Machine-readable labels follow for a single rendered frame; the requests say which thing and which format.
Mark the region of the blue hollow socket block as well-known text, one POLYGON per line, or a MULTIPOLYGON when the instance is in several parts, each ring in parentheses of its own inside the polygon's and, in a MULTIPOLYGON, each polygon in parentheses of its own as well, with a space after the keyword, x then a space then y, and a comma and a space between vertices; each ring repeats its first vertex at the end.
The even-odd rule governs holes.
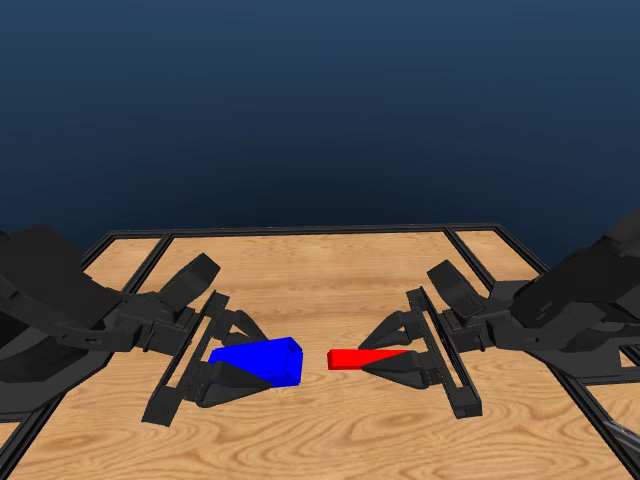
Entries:
POLYGON ((303 350, 292 337, 284 337, 216 348, 208 362, 217 361, 252 373, 273 387, 291 387, 301 382, 303 350))

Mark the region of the thin red peg bar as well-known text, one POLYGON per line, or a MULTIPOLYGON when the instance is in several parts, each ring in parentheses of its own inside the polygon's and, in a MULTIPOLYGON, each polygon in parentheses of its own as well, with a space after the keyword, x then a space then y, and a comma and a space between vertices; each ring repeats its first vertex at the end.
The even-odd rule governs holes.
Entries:
POLYGON ((408 350, 331 349, 327 353, 329 370, 362 370, 364 366, 408 353, 408 350))

